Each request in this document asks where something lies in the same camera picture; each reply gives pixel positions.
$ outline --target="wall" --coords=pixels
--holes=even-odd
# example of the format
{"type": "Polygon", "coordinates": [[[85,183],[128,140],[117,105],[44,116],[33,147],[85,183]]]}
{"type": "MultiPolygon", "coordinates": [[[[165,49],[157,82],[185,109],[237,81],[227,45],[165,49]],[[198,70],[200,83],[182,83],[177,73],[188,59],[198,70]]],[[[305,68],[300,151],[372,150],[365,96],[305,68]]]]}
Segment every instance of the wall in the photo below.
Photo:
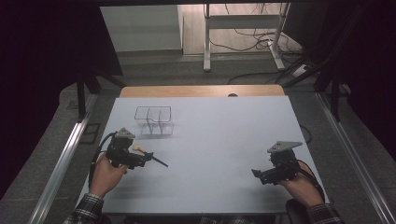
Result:
{"type": "Polygon", "coordinates": [[[101,7],[116,52],[181,49],[177,6],[101,7]]]}

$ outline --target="metal frame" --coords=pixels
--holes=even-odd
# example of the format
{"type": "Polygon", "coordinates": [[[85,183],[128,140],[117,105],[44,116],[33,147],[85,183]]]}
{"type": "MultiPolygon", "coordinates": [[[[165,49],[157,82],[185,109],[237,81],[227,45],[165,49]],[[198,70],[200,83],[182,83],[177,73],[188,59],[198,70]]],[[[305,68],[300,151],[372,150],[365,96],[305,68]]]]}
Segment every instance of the metal frame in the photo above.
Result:
{"type": "Polygon", "coordinates": [[[332,115],[332,111],[329,109],[329,103],[326,100],[325,93],[316,93],[317,99],[323,109],[327,119],[329,120],[334,133],[336,134],[338,140],[343,146],[346,155],[355,170],[361,185],[366,190],[369,199],[371,200],[375,211],[381,218],[382,223],[396,223],[395,217],[389,209],[389,205],[382,195],[378,185],[374,182],[373,178],[370,176],[367,168],[364,166],[359,153],[354,148],[352,142],[349,140],[346,131],[343,128],[341,122],[332,115]]]}
{"type": "Polygon", "coordinates": [[[38,203],[35,206],[35,210],[30,217],[28,223],[44,223],[44,220],[47,217],[52,202],[55,199],[55,195],[62,184],[64,175],[67,171],[67,167],[69,166],[70,161],[73,158],[79,138],[82,136],[85,126],[87,125],[88,120],[91,116],[92,108],[96,101],[96,98],[97,95],[95,94],[91,94],[89,96],[86,104],[86,116],[81,122],[76,123],[72,133],[70,134],[69,139],[64,146],[64,151],[62,152],[61,157],[56,163],[55,168],[49,178],[49,181],[47,182],[47,185],[44,188],[44,191],[41,194],[40,199],[38,200],[38,203]]]}
{"type": "Polygon", "coordinates": [[[206,4],[205,11],[205,50],[204,70],[210,71],[210,30],[214,29],[276,29],[274,41],[269,41],[271,54],[278,70],[284,70],[285,65],[277,52],[277,43],[285,23],[290,3],[287,3],[279,15],[220,15],[210,16],[210,6],[206,4]]]}

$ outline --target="checkered shirt cuff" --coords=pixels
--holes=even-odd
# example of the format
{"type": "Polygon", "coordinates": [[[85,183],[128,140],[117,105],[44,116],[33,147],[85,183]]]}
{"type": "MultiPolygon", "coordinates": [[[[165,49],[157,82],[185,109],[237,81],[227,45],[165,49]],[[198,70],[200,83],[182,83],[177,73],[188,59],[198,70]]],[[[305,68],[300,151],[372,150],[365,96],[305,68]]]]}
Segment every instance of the checkered shirt cuff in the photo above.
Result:
{"type": "Polygon", "coordinates": [[[308,208],[307,213],[309,219],[313,224],[344,224],[344,220],[340,218],[335,208],[329,204],[324,203],[308,208]]]}

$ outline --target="metal bracket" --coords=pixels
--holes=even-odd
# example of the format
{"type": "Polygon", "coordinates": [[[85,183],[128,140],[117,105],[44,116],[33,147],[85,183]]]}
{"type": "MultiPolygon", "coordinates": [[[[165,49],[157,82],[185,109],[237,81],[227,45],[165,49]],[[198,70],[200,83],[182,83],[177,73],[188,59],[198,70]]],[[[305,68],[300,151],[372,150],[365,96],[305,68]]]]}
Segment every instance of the metal bracket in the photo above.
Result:
{"type": "Polygon", "coordinates": [[[117,138],[135,138],[135,135],[126,130],[125,128],[121,128],[115,135],[117,138]]]}
{"type": "Polygon", "coordinates": [[[267,150],[268,153],[275,153],[275,152],[281,152],[281,151],[286,151],[288,149],[294,148],[294,147],[299,147],[302,145],[302,142],[282,142],[282,141],[277,141],[271,148],[267,150]]]}

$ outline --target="gray floor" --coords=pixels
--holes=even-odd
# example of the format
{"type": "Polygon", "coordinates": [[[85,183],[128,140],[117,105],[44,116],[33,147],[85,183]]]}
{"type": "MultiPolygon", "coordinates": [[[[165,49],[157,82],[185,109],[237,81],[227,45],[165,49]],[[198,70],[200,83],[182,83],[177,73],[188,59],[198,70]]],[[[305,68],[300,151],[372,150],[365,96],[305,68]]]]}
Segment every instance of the gray floor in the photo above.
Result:
{"type": "MultiPolygon", "coordinates": [[[[268,54],[260,55],[215,55],[212,71],[203,71],[202,57],[181,56],[174,52],[164,54],[136,55],[122,53],[120,63],[124,77],[121,80],[130,86],[146,85],[222,85],[231,77],[241,74],[274,72],[275,64],[268,54]]],[[[275,78],[274,74],[240,77],[232,84],[263,84],[275,78]]],[[[347,159],[329,121],[319,106],[312,90],[314,77],[286,89],[300,124],[311,132],[308,144],[324,188],[347,223],[382,223],[370,198],[367,196],[353,167],[347,159]]],[[[49,210],[45,223],[60,223],[69,215],[77,202],[77,196],[87,176],[93,152],[96,150],[106,119],[120,89],[100,79],[104,88],[94,105],[89,123],[100,123],[95,139],[86,134],[78,145],[64,181],[49,210]]],[[[76,87],[66,88],[60,96],[60,105],[30,160],[16,178],[0,202],[2,223],[27,223],[35,205],[59,159],[71,133],[78,112],[76,87]]],[[[348,106],[346,98],[340,101],[342,123],[375,183],[385,195],[392,211],[396,209],[396,163],[382,148],[364,124],[348,106]]],[[[113,223],[122,223],[123,217],[113,217],[113,223]]]]}

